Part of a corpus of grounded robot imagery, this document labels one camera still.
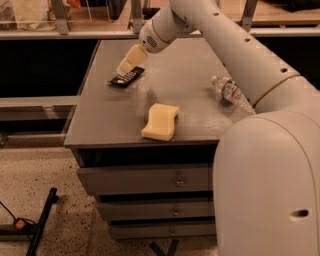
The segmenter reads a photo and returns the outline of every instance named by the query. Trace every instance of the table top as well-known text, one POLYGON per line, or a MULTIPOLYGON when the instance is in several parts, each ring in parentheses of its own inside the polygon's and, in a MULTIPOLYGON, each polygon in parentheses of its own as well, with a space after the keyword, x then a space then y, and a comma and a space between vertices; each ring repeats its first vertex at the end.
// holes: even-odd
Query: table top
POLYGON ((229 76, 202 38, 177 39, 149 54, 145 69, 127 88, 113 86, 116 68, 137 40, 102 40, 85 81, 64 145, 103 148, 218 142, 224 131, 252 114, 216 94, 211 77, 229 76), (143 138, 154 103, 178 106, 169 142, 143 138))

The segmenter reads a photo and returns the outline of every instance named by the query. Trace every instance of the metal frame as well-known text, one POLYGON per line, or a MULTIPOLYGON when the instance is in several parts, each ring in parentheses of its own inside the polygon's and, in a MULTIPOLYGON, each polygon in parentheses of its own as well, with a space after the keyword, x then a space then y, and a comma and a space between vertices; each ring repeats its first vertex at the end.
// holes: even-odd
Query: metal frame
POLYGON ((64 7, 61 0, 51 0, 54 15, 56 16, 57 28, 60 35, 67 35, 70 31, 64 7))
POLYGON ((140 0, 131 0, 132 29, 138 34, 142 28, 142 7, 140 0))
POLYGON ((5 134, 4 131, 2 131, 0 129, 0 149, 2 149, 4 147, 4 145, 6 144, 7 140, 8 140, 7 134, 5 134))
POLYGON ((243 10, 242 18, 240 21, 240 26, 247 32, 249 32, 251 29, 252 19, 253 19, 253 15, 256 10, 257 4, 258 4, 258 0, 246 1, 246 5, 243 10))
POLYGON ((43 207, 41 216, 37 224, 30 224, 31 227, 27 231, 17 230, 14 225, 0 225, 0 237, 4 238, 3 240, 20 241, 21 237, 27 238, 29 236, 31 239, 30 239, 30 245, 29 245, 26 256, 35 256, 38 245, 41 240, 43 230, 45 228, 47 219, 49 217, 51 207, 59 199, 56 193, 57 193, 56 188, 50 189, 49 195, 47 197, 46 203, 43 207))
POLYGON ((0 121, 60 119, 77 105, 79 96, 22 97, 0 99, 0 121))

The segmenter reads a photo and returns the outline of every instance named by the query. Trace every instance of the drawer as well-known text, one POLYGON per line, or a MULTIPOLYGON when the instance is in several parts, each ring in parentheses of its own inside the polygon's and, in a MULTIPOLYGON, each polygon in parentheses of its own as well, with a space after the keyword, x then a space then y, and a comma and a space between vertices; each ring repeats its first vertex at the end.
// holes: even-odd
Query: drawer
POLYGON ((162 225, 109 226, 110 236, 113 239, 130 238, 164 238, 215 235, 216 225, 214 221, 199 221, 191 223, 163 223, 162 225))
POLYGON ((214 216, 213 202, 204 198, 97 203, 97 209, 102 219, 109 223, 120 220, 214 216))
POLYGON ((209 164, 80 168, 79 179, 89 195, 208 191, 209 164))

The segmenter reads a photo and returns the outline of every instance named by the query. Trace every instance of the gray table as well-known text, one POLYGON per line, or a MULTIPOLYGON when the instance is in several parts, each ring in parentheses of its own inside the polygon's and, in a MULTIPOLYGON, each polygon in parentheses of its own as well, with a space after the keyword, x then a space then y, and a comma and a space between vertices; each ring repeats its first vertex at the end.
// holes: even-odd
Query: gray table
POLYGON ((110 85, 135 43, 100 42, 64 145, 113 238, 213 234, 215 148, 224 131, 250 113, 216 95, 211 77, 228 72, 199 38, 150 54, 129 87, 110 85), (141 137, 154 103, 180 108, 169 142, 141 137))

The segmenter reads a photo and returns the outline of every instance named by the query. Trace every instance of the metal leg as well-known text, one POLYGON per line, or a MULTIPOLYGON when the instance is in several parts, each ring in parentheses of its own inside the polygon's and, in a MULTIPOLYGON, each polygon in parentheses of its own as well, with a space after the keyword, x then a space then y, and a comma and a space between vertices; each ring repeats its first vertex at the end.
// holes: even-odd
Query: metal leg
POLYGON ((37 224, 28 224, 29 226, 27 230, 18 230, 14 225, 0 225, 1 240, 21 241, 31 238, 27 256, 35 256, 51 206, 59 199, 56 193, 56 188, 50 189, 47 201, 39 218, 39 222, 37 224))
POLYGON ((31 239, 30 246, 29 246, 29 249, 28 249, 26 256, 35 256, 36 255, 36 251, 37 251, 44 227, 46 225, 46 222, 47 222, 50 210, 51 210, 51 206, 52 206, 52 204, 56 203, 59 199, 59 197, 56 195, 56 193, 57 193, 56 188, 50 189, 47 201, 46 201, 44 208, 42 210, 42 214, 40 216, 40 219, 37 224, 34 235, 31 239))
POLYGON ((8 140, 8 136, 0 129, 0 149, 4 147, 8 140))
POLYGON ((246 2, 246 6, 244 8, 242 18, 240 21, 240 26, 247 32, 249 32, 251 29, 252 19, 257 7, 257 3, 258 0, 247 0, 246 2))
POLYGON ((56 16, 57 27, 60 35, 69 34, 69 25, 61 0, 51 0, 54 15, 56 16))
POLYGON ((131 0, 131 16, 133 32, 139 34, 142 28, 142 8, 141 0, 131 0))

